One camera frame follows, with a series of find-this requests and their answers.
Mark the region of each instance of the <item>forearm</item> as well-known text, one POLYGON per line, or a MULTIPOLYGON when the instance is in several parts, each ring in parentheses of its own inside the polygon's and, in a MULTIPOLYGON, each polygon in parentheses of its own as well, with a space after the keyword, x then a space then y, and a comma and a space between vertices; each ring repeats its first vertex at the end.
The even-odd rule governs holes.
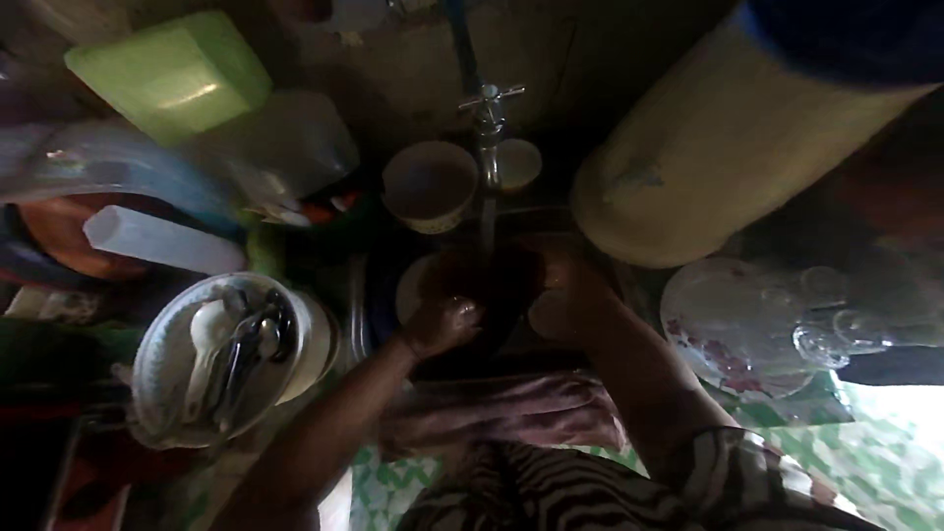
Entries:
POLYGON ((257 528, 316 505, 358 451, 415 364, 399 335, 345 375, 269 446, 215 529, 257 528))
POLYGON ((696 432, 737 423, 688 364, 609 288, 575 290, 581 343, 651 471, 696 432))

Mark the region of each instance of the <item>patterned floor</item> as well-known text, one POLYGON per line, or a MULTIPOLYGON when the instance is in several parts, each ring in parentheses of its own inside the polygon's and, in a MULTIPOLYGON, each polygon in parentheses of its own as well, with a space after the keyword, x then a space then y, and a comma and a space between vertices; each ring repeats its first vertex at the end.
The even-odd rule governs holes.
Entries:
MULTIPOLYGON (((887 529, 944 529, 944 426, 938 426, 936 411, 944 403, 944 388, 843 385, 841 390, 855 421, 753 429, 887 529)), ((580 450, 645 473, 632 450, 580 450)), ((351 530, 396 528, 439 467, 430 458, 382 464, 376 448, 362 449, 353 465, 351 530)))

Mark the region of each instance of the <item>tap handle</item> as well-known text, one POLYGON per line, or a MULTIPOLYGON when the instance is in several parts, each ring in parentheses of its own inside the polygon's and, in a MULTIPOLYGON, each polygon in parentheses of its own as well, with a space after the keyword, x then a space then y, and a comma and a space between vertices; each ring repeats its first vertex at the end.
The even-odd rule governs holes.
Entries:
POLYGON ((472 109, 482 103, 495 103, 506 97, 523 94, 524 92, 525 86, 522 84, 512 85, 505 90, 499 90, 495 85, 482 85, 480 94, 460 103, 459 110, 472 109))

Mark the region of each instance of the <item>faucet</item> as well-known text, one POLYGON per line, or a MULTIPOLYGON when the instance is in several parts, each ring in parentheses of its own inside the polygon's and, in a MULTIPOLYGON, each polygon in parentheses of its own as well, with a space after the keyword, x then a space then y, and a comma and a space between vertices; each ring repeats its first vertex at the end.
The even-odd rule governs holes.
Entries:
POLYGON ((465 20, 464 0, 439 0, 452 29, 452 41, 459 57, 459 68, 463 76, 463 91, 468 99, 459 104, 460 111, 471 110, 475 119, 474 129, 479 144, 479 162, 486 190, 497 192, 501 189, 501 176, 498 173, 497 148, 505 128, 505 113, 501 100, 525 92, 524 85, 514 85, 501 90, 495 85, 485 83, 479 76, 479 66, 472 49, 465 20))
POLYGON ((525 92, 524 85, 514 85, 500 91, 495 85, 482 85, 478 96, 459 104, 459 110, 473 110, 475 131, 479 140, 479 160, 485 187, 488 190, 501 189, 501 176, 498 173, 498 143, 501 142, 505 128, 505 114, 501 109, 503 98, 525 92))

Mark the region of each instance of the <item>person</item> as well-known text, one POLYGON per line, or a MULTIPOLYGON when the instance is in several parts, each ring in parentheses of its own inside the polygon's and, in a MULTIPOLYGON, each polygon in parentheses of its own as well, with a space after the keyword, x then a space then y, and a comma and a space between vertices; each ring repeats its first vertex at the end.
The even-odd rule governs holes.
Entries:
MULTIPOLYGON (((399 529, 880 529, 752 432, 588 264, 542 249, 546 284, 610 393, 650 478, 576 450, 472 445, 399 529)), ((370 359, 312 403, 253 466, 213 529, 317 529, 317 502, 417 363, 462 345, 482 309, 424 304, 370 359)))

